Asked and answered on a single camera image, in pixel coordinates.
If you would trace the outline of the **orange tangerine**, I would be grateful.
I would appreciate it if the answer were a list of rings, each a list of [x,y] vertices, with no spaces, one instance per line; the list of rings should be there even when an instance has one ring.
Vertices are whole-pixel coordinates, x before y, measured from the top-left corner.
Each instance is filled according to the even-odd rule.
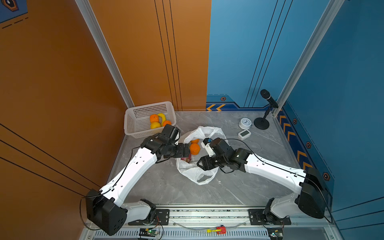
[[[166,125],[171,125],[171,124],[172,124],[171,121],[164,121],[162,126],[165,127]]]
[[[190,153],[191,153],[191,155],[198,155],[199,154],[199,152],[200,152],[200,150],[201,150],[201,148],[200,148],[200,146],[199,146],[199,144],[197,144],[197,143],[192,143],[191,145],[190,145]]]
[[[159,116],[158,115],[151,115],[150,116],[150,123],[159,123]]]

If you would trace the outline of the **white plastic bag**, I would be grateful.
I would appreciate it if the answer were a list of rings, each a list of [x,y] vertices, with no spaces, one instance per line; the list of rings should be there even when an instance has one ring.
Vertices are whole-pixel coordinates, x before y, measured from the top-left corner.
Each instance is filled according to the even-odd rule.
[[[197,165],[200,158],[207,156],[210,153],[203,147],[203,140],[205,138],[210,138],[212,140],[216,138],[225,139],[226,136],[221,128],[199,126],[194,131],[181,135],[179,139],[179,144],[183,143],[187,145],[191,144],[191,141],[199,141],[197,144],[200,147],[200,151],[197,155],[191,155],[190,158],[188,157],[188,159],[190,159],[189,162],[184,161],[182,158],[176,158],[178,171],[197,185],[206,185],[211,182],[219,170],[219,168],[216,167],[212,170],[204,171]]]

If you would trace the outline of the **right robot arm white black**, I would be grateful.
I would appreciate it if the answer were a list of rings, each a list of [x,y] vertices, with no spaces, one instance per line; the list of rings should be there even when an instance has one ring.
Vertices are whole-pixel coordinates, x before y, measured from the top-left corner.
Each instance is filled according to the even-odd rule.
[[[329,192],[319,171],[294,169],[266,160],[250,148],[233,149],[226,139],[206,138],[201,143],[208,155],[197,165],[204,171],[228,167],[232,171],[254,174],[276,182],[292,191],[290,195],[269,199],[262,213],[255,216],[265,224],[282,224],[285,218],[304,213],[322,219],[329,209]]]

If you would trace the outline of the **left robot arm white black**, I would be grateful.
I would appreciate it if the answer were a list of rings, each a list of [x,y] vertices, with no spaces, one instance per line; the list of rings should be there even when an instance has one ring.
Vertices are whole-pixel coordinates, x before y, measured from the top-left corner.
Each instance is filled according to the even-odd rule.
[[[166,125],[161,133],[144,139],[128,164],[100,190],[90,190],[85,196],[87,219],[109,236],[124,224],[143,221],[150,224],[156,217],[156,205],[141,199],[124,205],[124,201],[144,173],[161,158],[183,158],[190,154],[187,144],[179,143],[180,130]]]

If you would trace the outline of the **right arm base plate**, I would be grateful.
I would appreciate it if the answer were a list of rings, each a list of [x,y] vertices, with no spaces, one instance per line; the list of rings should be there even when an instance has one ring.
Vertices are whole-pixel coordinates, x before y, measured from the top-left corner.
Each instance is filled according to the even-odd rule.
[[[289,216],[286,216],[284,218],[278,218],[275,215],[269,213],[265,214],[264,210],[262,209],[249,209],[249,220],[251,225],[291,225],[291,219]]]

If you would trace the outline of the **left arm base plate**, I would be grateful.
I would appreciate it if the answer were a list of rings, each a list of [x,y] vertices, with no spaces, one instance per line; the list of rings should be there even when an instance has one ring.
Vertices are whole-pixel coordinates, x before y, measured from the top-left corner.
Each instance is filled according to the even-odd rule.
[[[162,226],[167,226],[170,219],[170,210],[169,209],[156,209],[155,217],[153,220],[137,220],[129,222],[129,226],[155,226],[160,222]]]

